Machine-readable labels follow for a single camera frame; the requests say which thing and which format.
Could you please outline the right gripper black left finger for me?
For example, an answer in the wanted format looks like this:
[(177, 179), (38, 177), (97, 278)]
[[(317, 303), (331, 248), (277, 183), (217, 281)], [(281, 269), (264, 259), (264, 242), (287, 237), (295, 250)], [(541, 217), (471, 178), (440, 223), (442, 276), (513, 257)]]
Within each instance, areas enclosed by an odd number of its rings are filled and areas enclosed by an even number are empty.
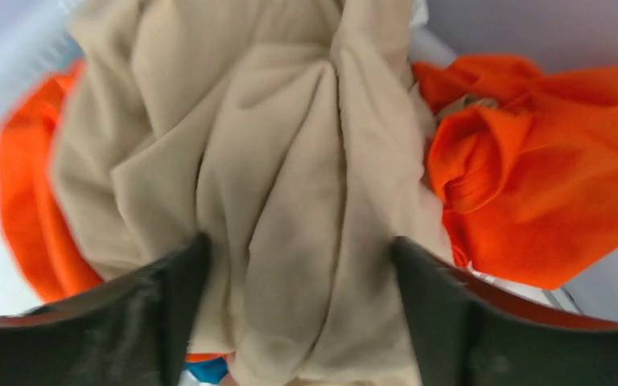
[(210, 262), (200, 234), (82, 294), (0, 316), (0, 385), (177, 385)]

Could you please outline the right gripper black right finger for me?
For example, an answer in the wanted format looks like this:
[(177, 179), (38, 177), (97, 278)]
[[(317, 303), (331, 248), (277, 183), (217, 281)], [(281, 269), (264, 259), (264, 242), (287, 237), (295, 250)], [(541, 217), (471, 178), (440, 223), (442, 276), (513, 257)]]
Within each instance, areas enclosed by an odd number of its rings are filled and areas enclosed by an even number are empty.
[(425, 385), (618, 386), (618, 322), (557, 310), (392, 241)]

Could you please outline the beige t shirt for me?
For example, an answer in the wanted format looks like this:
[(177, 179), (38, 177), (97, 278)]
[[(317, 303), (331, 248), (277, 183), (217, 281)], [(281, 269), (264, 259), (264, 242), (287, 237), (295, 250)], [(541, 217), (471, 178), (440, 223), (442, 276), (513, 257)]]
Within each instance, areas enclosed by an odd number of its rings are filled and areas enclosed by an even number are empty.
[(408, 1), (86, 1), (60, 209), (109, 280), (198, 233), (192, 354), (241, 385), (418, 385), (390, 241), (451, 257)]

